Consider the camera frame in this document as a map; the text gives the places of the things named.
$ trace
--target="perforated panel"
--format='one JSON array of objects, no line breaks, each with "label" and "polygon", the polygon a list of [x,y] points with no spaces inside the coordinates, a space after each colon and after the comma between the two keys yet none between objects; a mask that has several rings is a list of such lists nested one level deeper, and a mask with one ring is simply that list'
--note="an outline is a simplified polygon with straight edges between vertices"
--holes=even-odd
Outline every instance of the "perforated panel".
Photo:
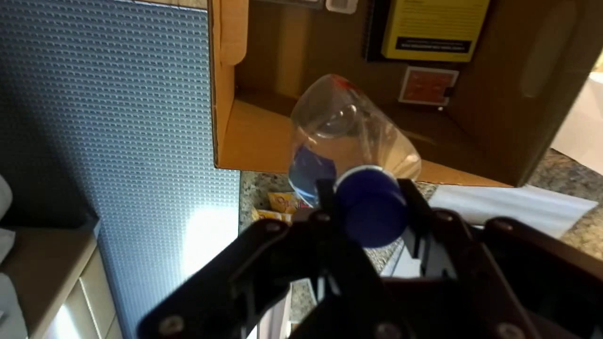
[{"label": "perforated panel", "polygon": [[240,173],[214,167],[208,41],[204,11],[0,1],[0,80],[100,216],[127,335],[236,235]]}]

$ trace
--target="white object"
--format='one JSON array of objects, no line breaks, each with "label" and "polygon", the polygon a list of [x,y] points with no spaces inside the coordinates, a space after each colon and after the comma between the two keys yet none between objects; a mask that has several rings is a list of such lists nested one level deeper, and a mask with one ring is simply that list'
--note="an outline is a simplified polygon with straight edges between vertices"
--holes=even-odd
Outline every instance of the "white object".
[{"label": "white object", "polygon": [[14,190],[0,175],[0,220],[4,218],[8,207],[14,203]]},{"label": "white object", "polygon": [[27,339],[25,318],[18,301],[12,278],[0,273],[0,337],[2,339]]},{"label": "white object", "polygon": [[477,225],[494,216],[509,216],[553,237],[562,237],[598,201],[538,186],[489,188],[442,184],[432,195],[430,205],[453,208]]},{"label": "white object", "polygon": [[603,175],[603,71],[592,71],[553,148]]},{"label": "white object", "polygon": [[381,276],[417,278],[421,276],[421,259],[415,259],[409,248],[400,242],[381,271]]},{"label": "white object", "polygon": [[359,0],[327,0],[325,7],[334,13],[357,13]]},{"label": "white object", "polygon": [[0,263],[16,244],[16,231],[0,227]]}]

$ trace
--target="white surface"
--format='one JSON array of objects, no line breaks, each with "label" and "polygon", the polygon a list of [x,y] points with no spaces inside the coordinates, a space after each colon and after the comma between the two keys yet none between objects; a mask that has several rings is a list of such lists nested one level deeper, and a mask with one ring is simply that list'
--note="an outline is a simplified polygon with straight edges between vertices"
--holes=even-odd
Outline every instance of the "white surface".
[{"label": "white surface", "polygon": [[16,231],[0,227],[0,263],[16,244]]},{"label": "white surface", "polygon": [[592,71],[553,148],[603,175],[603,73]]},{"label": "white surface", "polygon": [[538,186],[489,188],[442,184],[432,195],[430,205],[453,208],[470,224],[485,224],[494,216],[509,216],[553,237],[562,237],[598,201]]},{"label": "white surface", "polygon": [[0,220],[4,218],[8,207],[12,207],[14,192],[12,186],[0,175]]},{"label": "white surface", "polygon": [[18,293],[12,278],[4,273],[0,273],[0,312],[4,312],[4,318],[0,320],[0,337],[25,339],[27,327],[18,301]]}]

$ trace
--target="yellow sign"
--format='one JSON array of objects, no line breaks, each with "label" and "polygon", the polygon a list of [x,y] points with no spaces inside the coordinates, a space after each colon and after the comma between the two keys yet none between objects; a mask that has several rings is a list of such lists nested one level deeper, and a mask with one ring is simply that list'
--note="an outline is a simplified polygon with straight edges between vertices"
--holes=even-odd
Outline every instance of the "yellow sign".
[{"label": "yellow sign", "polygon": [[470,62],[491,0],[393,0],[383,54],[400,60]]}]

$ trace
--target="brown cardboard box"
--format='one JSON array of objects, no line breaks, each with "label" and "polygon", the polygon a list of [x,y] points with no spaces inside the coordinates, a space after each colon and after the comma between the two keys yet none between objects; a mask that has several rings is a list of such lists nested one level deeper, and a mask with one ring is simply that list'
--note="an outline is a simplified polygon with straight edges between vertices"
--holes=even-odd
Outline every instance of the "brown cardboard box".
[{"label": "brown cardboard box", "polygon": [[368,92],[423,154],[425,180],[523,184],[549,148],[603,45],[602,0],[494,0],[451,105],[396,103],[404,62],[366,62],[368,1],[355,14],[214,0],[214,114],[219,167],[283,173],[289,112],[325,73]]}]

